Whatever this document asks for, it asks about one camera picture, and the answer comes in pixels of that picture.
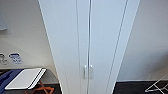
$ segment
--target floor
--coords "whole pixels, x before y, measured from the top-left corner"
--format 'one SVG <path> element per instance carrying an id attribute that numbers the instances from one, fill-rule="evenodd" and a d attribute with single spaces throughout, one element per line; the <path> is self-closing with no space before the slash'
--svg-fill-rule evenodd
<path id="1" fill-rule="evenodd" d="M 54 88 L 54 92 L 53 94 L 62 94 L 61 93 L 61 88 L 60 88 L 60 85 L 59 84 L 56 84 L 56 85 L 45 85 L 46 87 L 47 86 L 50 86 L 50 87 L 53 87 Z M 23 90 L 10 90 L 10 91 L 5 91 L 3 94 L 25 94 Z M 44 91 L 36 91 L 34 94 L 45 94 Z"/>
<path id="2" fill-rule="evenodd" d="M 160 91 L 148 92 L 145 93 L 145 89 L 152 85 L 154 82 L 117 82 L 113 94 L 162 94 Z M 168 83 L 167 81 L 160 82 L 157 84 L 158 87 L 163 87 Z M 53 94 L 62 94 L 60 85 L 45 85 L 55 88 Z M 23 90 L 12 90 L 6 91 L 3 94 L 24 94 Z M 34 94 L 45 94 L 44 91 L 38 91 Z"/>
<path id="3" fill-rule="evenodd" d="M 113 94 L 162 94 L 160 91 L 145 93 L 145 89 L 147 89 L 153 83 L 154 83 L 153 81 L 118 82 L 115 86 Z M 161 88 L 165 86 L 167 83 L 168 83 L 167 81 L 159 82 L 157 86 Z"/>

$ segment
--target cabinet door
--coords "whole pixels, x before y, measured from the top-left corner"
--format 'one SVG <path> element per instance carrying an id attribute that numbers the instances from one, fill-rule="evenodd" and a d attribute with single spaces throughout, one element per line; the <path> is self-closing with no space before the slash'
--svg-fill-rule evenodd
<path id="1" fill-rule="evenodd" d="M 6 29 L 7 28 L 6 28 L 4 22 L 3 22 L 2 18 L 1 18 L 1 15 L 0 15 L 0 30 L 6 30 Z"/>
<path id="2" fill-rule="evenodd" d="M 127 0 L 91 0 L 89 94 L 106 94 Z"/>
<path id="3" fill-rule="evenodd" d="M 62 92 L 81 94 L 87 87 L 81 85 L 84 64 L 79 60 L 77 1 L 39 0 L 39 4 Z"/>

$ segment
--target metal leg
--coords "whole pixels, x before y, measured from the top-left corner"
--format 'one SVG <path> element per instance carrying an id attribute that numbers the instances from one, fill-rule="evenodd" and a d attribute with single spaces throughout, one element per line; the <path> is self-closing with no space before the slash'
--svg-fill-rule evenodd
<path id="1" fill-rule="evenodd" d="M 25 94 L 29 94 L 27 90 L 24 90 Z"/>
<path id="2" fill-rule="evenodd" d="M 146 90 L 145 90 L 145 92 L 151 92 L 151 91 L 160 91 L 162 94 L 164 94 L 164 92 L 162 91 L 162 90 L 167 90 L 168 91 L 168 89 L 166 88 L 167 86 L 168 86 L 168 84 L 166 84 L 163 88 L 159 88 L 156 84 L 157 83 L 159 83 L 163 78 L 165 78 L 166 76 L 168 75 L 168 73 L 166 74 L 166 75 L 164 75 L 162 78 L 160 78 L 158 81 L 156 81 L 154 84 L 152 84 L 149 88 L 147 88 Z"/>
<path id="3" fill-rule="evenodd" d="M 41 82 L 41 80 L 40 80 L 39 82 L 40 82 L 40 85 L 43 87 L 45 93 L 46 93 L 46 94 L 49 94 L 49 93 L 47 92 L 47 89 L 45 88 L 45 86 L 44 86 L 43 83 Z"/>

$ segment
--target white wardrobe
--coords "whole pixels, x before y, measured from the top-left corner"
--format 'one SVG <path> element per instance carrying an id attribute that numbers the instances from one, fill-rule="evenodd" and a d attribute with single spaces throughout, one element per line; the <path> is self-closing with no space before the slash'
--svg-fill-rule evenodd
<path id="1" fill-rule="evenodd" d="M 112 94 L 140 0 L 39 0 L 63 94 Z"/>

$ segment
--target white wall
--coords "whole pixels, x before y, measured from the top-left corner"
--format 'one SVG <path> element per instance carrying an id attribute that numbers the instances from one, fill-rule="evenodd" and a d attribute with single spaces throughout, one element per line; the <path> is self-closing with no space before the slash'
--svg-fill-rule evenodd
<path id="1" fill-rule="evenodd" d="M 0 68 L 51 69 L 56 75 L 45 27 L 37 0 L 0 0 L 0 15 L 8 30 L 0 31 L 0 53 L 5 54 L 8 65 Z M 23 64 L 13 64 L 10 53 L 18 52 Z M 52 79 L 54 75 L 46 74 Z"/>
<path id="2" fill-rule="evenodd" d="M 157 80 L 168 73 L 167 10 L 168 0 L 141 0 L 118 81 Z"/>

